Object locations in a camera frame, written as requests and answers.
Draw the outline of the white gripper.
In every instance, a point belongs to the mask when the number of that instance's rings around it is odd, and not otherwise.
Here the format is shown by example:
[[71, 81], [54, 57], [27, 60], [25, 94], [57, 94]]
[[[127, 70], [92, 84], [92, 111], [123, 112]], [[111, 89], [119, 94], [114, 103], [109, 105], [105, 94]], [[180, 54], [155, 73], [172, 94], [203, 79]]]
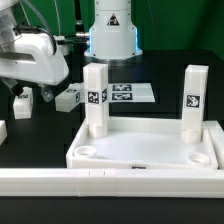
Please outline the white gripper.
[[16, 96], [20, 95], [20, 85], [16, 80], [28, 81], [41, 84], [41, 95], [45, 102], [50, 102], [53, 93], [48, 85], [58, 85], [68, 73], [60, 48], [53, 47], [45, 33], [22, 34], [0, 52], [0, 77], [5, 77], [1, 81]]

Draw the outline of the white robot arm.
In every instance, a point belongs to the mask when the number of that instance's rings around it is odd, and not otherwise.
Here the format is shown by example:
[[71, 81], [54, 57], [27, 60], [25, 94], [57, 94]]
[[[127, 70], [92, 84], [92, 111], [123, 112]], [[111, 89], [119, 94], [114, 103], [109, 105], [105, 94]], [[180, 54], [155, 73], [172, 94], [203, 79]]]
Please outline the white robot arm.
[[[36, 83], [49, 102], [49, 89], [68, 75], [67, 63], [47, 28], [29, 24], [23, 6], [28, 0], [0, 0], [0, 81], [15, 95], [22, 93], [19, 81]], [[137, 28], [131, 21], [131, 0], [94, 0], [95, 22], [77, 38], [88, 40], [87, 57], [97, 60], [127, 60], [138, 56]]]

